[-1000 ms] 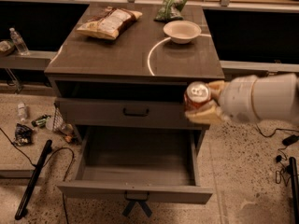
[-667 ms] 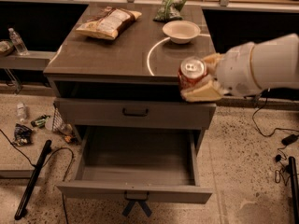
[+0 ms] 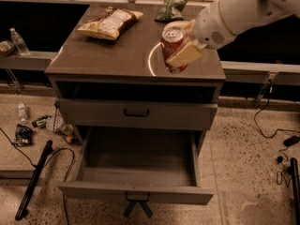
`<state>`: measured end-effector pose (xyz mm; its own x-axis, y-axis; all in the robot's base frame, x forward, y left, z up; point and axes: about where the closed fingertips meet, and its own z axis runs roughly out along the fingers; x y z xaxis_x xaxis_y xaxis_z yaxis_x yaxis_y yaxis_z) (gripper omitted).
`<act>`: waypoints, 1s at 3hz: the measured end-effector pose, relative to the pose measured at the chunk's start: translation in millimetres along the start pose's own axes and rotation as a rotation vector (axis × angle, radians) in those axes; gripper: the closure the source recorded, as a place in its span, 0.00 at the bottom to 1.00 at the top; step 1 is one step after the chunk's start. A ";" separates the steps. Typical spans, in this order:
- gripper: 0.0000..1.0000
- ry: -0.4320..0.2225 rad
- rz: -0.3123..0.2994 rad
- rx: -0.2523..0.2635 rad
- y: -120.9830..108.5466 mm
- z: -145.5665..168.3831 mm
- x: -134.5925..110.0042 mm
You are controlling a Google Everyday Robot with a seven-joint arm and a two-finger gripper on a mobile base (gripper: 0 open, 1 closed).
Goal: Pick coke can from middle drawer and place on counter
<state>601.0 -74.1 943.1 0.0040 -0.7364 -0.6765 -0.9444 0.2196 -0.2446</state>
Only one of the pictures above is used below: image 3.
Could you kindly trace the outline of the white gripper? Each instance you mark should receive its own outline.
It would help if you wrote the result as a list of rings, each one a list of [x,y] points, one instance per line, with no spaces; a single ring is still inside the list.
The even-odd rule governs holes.
[[[222,17],[219,0],[203,8],[195,21],[182,21],[182,29],[185,31],[193,29],[196,39],[189,41],[166,60],[166,63],[174,68],[201,58],[206,46],[211,49],[220,49],[236,38]]]

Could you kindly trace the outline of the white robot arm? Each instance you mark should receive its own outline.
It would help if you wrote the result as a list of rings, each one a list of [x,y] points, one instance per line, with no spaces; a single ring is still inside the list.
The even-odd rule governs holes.
[[[165,59],[179,68],[199,59],[203,49],[220,49],[240,34],[289,15],[300,16],[300,0],[216,0],[189,23],[187,39]]]

